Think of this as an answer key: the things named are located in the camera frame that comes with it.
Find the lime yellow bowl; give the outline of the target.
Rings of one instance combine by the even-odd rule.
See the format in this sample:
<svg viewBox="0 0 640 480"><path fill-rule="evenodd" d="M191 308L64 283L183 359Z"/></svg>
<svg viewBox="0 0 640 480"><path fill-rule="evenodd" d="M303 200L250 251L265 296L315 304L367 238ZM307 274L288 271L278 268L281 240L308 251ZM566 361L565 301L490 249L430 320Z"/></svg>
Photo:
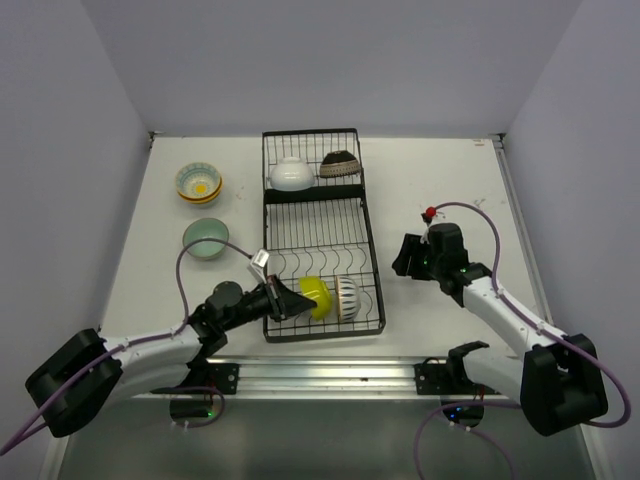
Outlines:
<svg viewBox="0 0 640 480"><path fill-rule="evenodd" d="M316 321L327 317L333 306L333 297L327 284L320 277L308 276L299 279L299 286L302 295L316 304L311 309L311 317Z"/></svg>

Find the white black striped bowl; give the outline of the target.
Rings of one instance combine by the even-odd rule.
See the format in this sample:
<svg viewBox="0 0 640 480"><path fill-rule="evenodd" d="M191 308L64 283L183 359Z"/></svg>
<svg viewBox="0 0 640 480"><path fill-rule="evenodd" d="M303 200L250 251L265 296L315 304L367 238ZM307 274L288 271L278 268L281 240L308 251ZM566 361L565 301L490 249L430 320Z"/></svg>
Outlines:
<svg viewBox="0 0 640 480"><path fill-rule="evenodd" d="M340 322L353 321L361 308L359 287L347 276L336 276L334 282L338 300L338 320Z"/></svg>

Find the dark patterned bowl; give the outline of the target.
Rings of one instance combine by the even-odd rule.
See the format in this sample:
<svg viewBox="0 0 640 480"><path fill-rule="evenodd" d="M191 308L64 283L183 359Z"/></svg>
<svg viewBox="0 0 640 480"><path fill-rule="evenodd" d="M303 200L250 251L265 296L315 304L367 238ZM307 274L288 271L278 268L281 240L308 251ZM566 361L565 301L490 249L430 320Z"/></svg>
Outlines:
<svg viewBox="0 0 640 480"><path fill-rule="evenodd" d="M361 165L357 157L347 150L329 152L321 162L319 176L335 178L359 174Z"/></svg>

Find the pale green celadon bowl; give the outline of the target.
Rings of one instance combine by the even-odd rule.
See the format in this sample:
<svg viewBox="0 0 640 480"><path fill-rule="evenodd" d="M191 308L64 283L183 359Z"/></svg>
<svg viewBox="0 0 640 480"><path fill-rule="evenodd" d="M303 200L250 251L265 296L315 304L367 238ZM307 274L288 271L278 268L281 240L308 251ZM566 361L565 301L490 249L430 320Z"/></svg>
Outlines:
<svg viewBox="0 0 640 480"><path fill-rule="evenodd" d="M224 186L224 183L221 181L219 187L217 188L217 190L214 192L213 196L211 197L210 202L213 202L214 200L216 200L219 197L219 195L222 192L223 186Z"/></svg>

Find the orange yellow bowl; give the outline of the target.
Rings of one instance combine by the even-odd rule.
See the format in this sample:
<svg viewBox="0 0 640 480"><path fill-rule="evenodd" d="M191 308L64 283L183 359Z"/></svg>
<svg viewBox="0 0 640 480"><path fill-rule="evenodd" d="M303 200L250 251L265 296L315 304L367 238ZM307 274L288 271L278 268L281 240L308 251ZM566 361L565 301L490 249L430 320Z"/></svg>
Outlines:
<svg viewBox="0 0 640 480"><path fill-rule="evenodd" d="M203 198L199 198L199 199L195 199L195 198L188 198L187 196L183 195L182 193L178 192L178 196L181 200L183 200L184 202L186 202L189 205L193 205L196 207L202 207L202 206L207 206L209 204L211 204L212 202L210 202L211 197L213 196L214 192L207 196L207 197L203 197Z"/></svg>

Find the white bowl yellow sun dots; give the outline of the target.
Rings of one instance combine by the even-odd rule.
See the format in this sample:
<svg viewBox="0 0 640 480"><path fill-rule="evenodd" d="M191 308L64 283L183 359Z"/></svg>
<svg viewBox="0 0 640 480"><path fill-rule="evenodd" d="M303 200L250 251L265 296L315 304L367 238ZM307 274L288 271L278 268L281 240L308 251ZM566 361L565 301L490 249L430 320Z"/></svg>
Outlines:
<svg viewBox="0 0 640 480"><path fill-rule="evenodd" d="M175 189L188 198L203 198L217 190L222 181L219 171L211 164L194 162L183 166L175 175Z"/></svg>

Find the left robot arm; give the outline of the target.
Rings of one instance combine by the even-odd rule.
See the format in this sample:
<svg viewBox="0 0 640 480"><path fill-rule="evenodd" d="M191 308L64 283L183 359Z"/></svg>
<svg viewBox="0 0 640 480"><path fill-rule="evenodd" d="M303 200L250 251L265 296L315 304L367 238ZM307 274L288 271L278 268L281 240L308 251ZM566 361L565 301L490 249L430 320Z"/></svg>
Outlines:
<svg viewBox="0 0 640 480"><path fill-rule="evenodd" d="M26 381L44 425L56 437L87 426L106 406L162 393L211 393L207 360L228 342L228 331L269 317L289 319L316 302L276 276L251 291L222 282L185 322L147 336L103 338L94 329L75 334Z"/></svg>

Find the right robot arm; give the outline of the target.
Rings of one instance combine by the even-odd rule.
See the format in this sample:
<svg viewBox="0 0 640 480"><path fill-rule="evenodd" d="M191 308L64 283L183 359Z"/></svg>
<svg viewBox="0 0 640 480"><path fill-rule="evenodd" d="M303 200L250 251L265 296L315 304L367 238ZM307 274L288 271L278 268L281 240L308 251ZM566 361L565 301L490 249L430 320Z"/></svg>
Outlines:
<svg viewBox="0 0 640 480"><path fill-rule="evenodd" d="M436 224L425 234L406 234L392 264L413 280L435 281L460 307L483 320L512 350L499 355L488 343L474 341L449 350L441 379L457 392L484 385L516 402L529 424L550 436L600 417L608 400L596 350L583 334L567 335L536 318L527 325L527 309L509 294L498 294L493 273L472 262L461 229Z"/></svg>

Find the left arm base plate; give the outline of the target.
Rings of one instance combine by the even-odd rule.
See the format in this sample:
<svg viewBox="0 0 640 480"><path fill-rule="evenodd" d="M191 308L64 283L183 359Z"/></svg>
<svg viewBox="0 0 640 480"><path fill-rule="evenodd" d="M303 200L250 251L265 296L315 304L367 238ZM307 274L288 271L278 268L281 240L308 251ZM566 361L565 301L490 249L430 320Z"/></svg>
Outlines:
<svg viewBox="0 0 640 480"><path fill-rule="evenodd" d="M188 393L234 395L240 378L237 363L207 363L191 369L186 378L175 387L163 387L156 393Z"/></svg>

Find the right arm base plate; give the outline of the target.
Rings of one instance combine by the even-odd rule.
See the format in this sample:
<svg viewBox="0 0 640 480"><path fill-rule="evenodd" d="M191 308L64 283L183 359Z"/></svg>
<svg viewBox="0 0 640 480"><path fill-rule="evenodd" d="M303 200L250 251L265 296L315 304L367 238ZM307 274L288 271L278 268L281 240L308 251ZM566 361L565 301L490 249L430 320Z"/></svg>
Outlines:
<svg viewBox="0 0 640 480"><path fill-rule="evenodd" d="M468 380L455 379L444 359L427 357L413 365L418 395L475 395L481 387Z"/></svg>

